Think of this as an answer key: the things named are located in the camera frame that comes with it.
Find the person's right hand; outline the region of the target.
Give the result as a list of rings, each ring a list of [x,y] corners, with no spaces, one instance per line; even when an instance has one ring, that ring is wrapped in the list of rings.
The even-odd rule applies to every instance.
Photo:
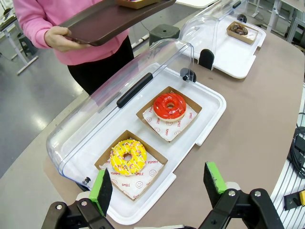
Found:
[[[68,52],[90,47],[89,44],[77,43],[67,39],[66,37],[70,35],[71,31],[68,28],[54,26],[45,33],[44,40],[49,47],[60,52]]]

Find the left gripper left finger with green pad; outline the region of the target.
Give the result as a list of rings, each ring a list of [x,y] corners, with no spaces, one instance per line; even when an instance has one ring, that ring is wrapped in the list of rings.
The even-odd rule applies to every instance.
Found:
[[[87,198],[71,205],[54,202],[43,222],[43,229],[112,229],[107,210],[112,197],[112,182],[107,169],[100,170]]]

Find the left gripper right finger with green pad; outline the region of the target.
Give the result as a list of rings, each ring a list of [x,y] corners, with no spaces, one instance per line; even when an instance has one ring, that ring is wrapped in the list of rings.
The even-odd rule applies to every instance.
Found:
[[[228,188],[215,162],[205,162],[203,182],[212,210],[201,229],[225,229],[231,219],[241,219],[248,229],[282,229],[283,224],[265,189],[249,194]]]

